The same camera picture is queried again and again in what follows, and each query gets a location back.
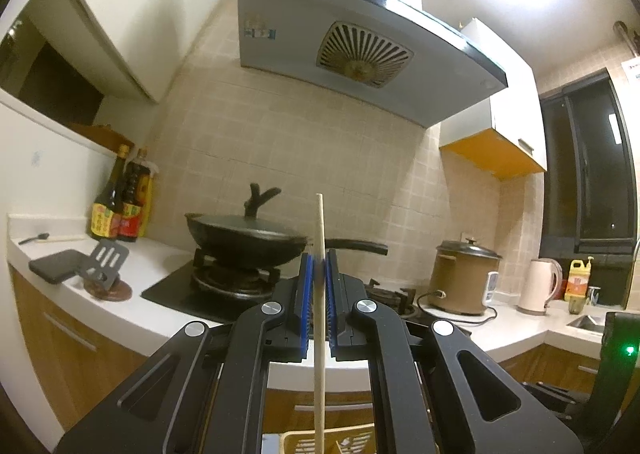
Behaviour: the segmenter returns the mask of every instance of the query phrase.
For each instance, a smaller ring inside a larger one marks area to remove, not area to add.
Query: black cable
[[[493,315],[491,315],[490,317],[487,317],[487,318],[486,318],[486,319],[484,319],[484,320],[477,320],[477,321],[476,321],[476,320],[452,319],[452,318],[449,318],[449,317],[442,317],[441,315],[436,315],[436,314],[433,314],[433,313],[431,313],[431,312],[429,312],[429,311],[425,310],[425,309],[421,306],[421,304],[420,304],[420,301],[421,301],[424,297],[426,297],[426,296],[428,296],[428,295],[432,295],[432,294],[433,294],[433,293],[431,293],[431,292],[423,293],[423,294],[422,294],[420,297],[418,297],[418,298],[416,299],[416,301],[415,301],[415,305],[418,307],[418,309],[419,309],[422,313],[425,313],[425,314],[427,314],[427,315],[429,315],[429,316],[431,316],[431,317],[443,318],[444,320],[450,320],[451,322],[458,322],[458,323],[461,323],[461,324],[475,324],[475,325],[479,326],[479,325],[482,325],[482,324],[486,324],[487,322],[491,322],[493,319],[495,319],[495,318],[498,316],[498,310],[497,310],[497,309],[495,309],[495,308],[494,308],[494,307],[492,307],[492,306],[487,306],[487,309],[492,309],[492,310],[494,310],[494,314],[493,314]]]

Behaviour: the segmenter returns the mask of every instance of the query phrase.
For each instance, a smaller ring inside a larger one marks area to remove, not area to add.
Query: black wok
[[[251,198],[244,203],[244,216],[185,214],[187,226],[205,254],[221,264],[268,270],[302,254],[308,238],[284,225],[257,217],[258,208],[281,192],[271,188],[260,194],[251,183]],[[327,239],[326,248],[362,250],[386,256],[384,244],[349,239]]]

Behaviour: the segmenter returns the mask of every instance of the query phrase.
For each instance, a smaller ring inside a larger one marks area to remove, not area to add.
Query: basket
[[[280,436],[280,454],[314,454],[312,430],[293,430]],[[324,454],[375,454],[376,436],[372,423],[325,429]]]

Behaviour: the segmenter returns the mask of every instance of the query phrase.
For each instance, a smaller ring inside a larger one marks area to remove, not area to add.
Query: cabinet handle
[[[59,322],[58,320],[54,319],[51,315],[49,315],[45,311],[43,311],[42,314],[44,315],[44,318],[49,322],[51,322],[56,328],[58,328],[64,334],[70,336],[73,340],[75,340],[79,344],[82,344],[85,348],[93,351],[94,353],[98,350],[98,348],[95,347],[93,344],[91,344],[91,342],[87,342],[80,335],[75,334],[68,327],[66,327],[62,322]]]
[[[584,371],[585,373],[589,373],[589,374],[598,374],[598,370],[597,369],[587,368],[585,366],[578,366],[578,370],[579,371]]]
[[[520,144],[520,147],[522,147],[526,152],[533,154],[533,145],[528,144],[522,138],[518,138],[518,144]]]
[[[368,404],[343,404],[343,405],[325,405],[325,412],[339,412],[342,410],[364,410],[364,409],[373,409],[373,404],[369,402]],[[298,412],[313,412],[313,405],[296,405],[293,410]]]

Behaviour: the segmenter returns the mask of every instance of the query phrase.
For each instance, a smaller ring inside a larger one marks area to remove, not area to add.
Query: metal bolt
[[[378,305],[369,299],[359,300],[356,303],[356,308],[358,309],[358,311],[361,311],[363,313],[373,313],[375,312],[377,307]]]
[[[202,322],[189,322],[184,332],[190,337],[197,337],[204,333],[204,324]]]
[[[436,320],[433,323],[433,330],[443,337],[447,337],[453,333],[453,324],[446,320]]]
[[[262,305],[262,313],[264,313],[265,315],[276,315],[276,313],[280,313],[281,311],[282,306],[274,300],[265,302]]]

